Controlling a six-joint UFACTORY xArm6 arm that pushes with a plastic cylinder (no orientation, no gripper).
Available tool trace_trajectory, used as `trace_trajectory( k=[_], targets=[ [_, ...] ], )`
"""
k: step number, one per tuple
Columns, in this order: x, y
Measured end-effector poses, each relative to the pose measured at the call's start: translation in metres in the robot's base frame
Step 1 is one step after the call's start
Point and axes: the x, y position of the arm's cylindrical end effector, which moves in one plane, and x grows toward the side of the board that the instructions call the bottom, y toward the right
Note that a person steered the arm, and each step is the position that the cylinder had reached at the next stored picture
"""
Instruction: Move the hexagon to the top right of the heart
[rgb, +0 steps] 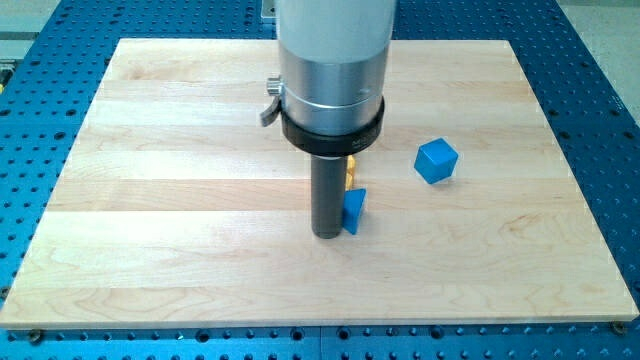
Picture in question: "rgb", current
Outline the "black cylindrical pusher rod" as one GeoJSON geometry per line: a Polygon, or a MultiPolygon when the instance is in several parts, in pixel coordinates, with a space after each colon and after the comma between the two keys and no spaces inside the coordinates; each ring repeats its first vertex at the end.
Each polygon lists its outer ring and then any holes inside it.
{"type": "Polygon", "coordinates": [[[322,239],[341,232],[346,171],[346,157],[311,156],[311,226],[322,239]]]}

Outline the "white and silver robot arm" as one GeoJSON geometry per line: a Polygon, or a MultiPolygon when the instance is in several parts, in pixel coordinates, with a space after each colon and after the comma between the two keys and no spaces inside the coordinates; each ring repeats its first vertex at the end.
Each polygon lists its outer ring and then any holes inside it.
{"type": "Polygon", "coordinates": [[[378,138],[395,0],[279,0],[280,73],[267,81],[264,127],[311,157],[311,229],[323,239],[342,229],[349,156],[378,138]]]}

